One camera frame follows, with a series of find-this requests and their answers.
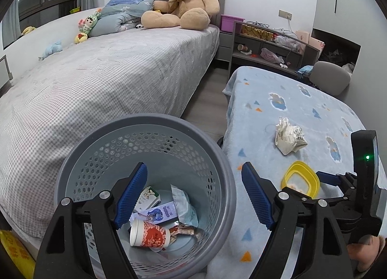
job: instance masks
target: orange triangle pattern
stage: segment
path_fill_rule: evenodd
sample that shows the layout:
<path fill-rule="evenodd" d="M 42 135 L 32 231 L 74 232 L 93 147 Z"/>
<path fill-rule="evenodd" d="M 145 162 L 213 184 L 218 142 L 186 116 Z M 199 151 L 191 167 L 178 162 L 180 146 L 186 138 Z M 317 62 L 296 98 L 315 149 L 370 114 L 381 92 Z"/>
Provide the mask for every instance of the orange triangle pattern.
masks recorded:
<path fill-rule="evenodd" d="M 246 263 L 246 262 L 251 262 L 252 260 L 251 260 L 251 254 L 250 254 L 250 252 L 249 252 L 249 251 L 246 251 L 246 252 L 243 254 L 243 256 L 242 256 L 242 258 L 240 259 L 240 261 L 241 261 L 241 262 L 244 262 L 244 263 Z"/>

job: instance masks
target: wall outlet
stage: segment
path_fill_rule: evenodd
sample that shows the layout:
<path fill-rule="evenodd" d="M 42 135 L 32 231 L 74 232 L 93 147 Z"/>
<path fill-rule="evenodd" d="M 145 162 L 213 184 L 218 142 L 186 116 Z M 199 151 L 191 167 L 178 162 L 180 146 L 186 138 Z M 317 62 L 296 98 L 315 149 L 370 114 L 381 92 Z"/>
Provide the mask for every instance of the wall outlet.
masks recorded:
<path fill-rule="evenodd" d="M 288 13 L 288 12 L 285 12 L 283 10 L 279 10 L 278 16 L 282 17 L 282 18 L 289 19 L 291 21 L 292 14 Z"/>

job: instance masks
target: yellow toy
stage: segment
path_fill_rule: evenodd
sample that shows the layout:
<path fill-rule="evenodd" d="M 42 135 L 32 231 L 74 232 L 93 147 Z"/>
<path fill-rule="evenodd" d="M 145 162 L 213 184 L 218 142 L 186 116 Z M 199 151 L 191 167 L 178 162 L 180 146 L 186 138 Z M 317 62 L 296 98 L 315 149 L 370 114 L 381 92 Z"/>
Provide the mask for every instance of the yellow toy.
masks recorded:
<path fill-rule="evenodd" d="M 145 28 L 181 26 L 183 29 L 203 30 L 210 24 L 211 16 L 220 10 L 218 0 L 154 1 L 153 5 L 154 10 L 145 12 L 141 17 Z"/>
<path fill-rule="evenodd" d="M 22 275 L 26 279 L 32 279 L 35 271 L 35 261 L 19 239 L 11 231 L 0 230 L 0 242 Z"/>
<path fill-rule="evenodd" d="M 302 161 L 296 161 L 289 167 L 284 178 L 282 179 L 281 189 L 283 189 L 285 186 L 293 188 L 291 186 L 292 184 L 288 184 L 288 181 L 290 177 L 295 173 L 301 176 L 308 184 L 309 188 L 306 192 L 306 195 L 311 198 L 315 198 L 320 190 L 320 180 L 317 177 L 316 173 L 306 163 L 303 163 Z"/>
<path fill-rule="evenodd" d="M 81 33 L 77 34 L 77 36 L 75 37 L 74 43 L 77 44 L 77 43 L 86 41 L 87 39 L 88 39 L 88 35 L 85 34 L 84 32 L 81 32 Z"/>
<path fill-rule="evenodd" d="M 36 29 L 35 27 L 28 26 L 26 29 L 23 30 L 22 35 L 25 36 L 26 34 L 29 34 L 31 31 L 33 31 L 35 29 Z"/>

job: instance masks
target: pink bag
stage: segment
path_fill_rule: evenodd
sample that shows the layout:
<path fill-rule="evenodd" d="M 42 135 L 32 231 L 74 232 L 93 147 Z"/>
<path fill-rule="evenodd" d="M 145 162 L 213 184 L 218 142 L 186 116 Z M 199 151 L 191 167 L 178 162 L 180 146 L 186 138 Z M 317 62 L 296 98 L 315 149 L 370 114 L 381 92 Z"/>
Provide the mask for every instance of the pink bag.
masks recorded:
<path fill-rule="evenodd" d="M 281 63 L 284 64 L 285 63 L 282 56 L 278 57 L 278 56 L 276 56 L 275 53 L 269 51 L 266 48 L 262 49 L 261 56 L 266 61 L 271 62 L 271 63 L 277 63 L 277 64 L 281 64 Z"/>

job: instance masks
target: blue gripper pad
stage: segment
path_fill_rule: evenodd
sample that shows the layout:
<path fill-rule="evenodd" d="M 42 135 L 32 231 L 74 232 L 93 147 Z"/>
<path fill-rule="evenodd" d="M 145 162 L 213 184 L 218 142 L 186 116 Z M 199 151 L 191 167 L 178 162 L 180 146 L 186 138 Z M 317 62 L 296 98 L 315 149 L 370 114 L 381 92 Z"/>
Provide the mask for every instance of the blue gripper pad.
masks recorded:
<path fill-rule="evenodd" d="M 262 179 L 250 162 L 242 167 L 242 182 L 254 207 L 259 222 L 271 230 L 275 224 L 272 202 L 277 190 L 270 180 Z"/>
<path fill-rule="evenodd" d="M 133 213 L 134 206 L 136 206 L 137 200 L 145 187 L 147 179 L 148 169 L 143 163 L 138 168 L 136 174 L 126 187 L 117 203 L 116 217 L 114 219 L 114 224 L 117 230 L 121 228 L 124 223 L 129 221 L 130 216 Z"/>
<path fill-rule="evenodd" d="M 337 175 L 329 174 L 322 171 L 316 172 L 316 175 L 319 178 L 321 183 L 329 184 L 332 186 L 340 185 L 340 179 Z"/>

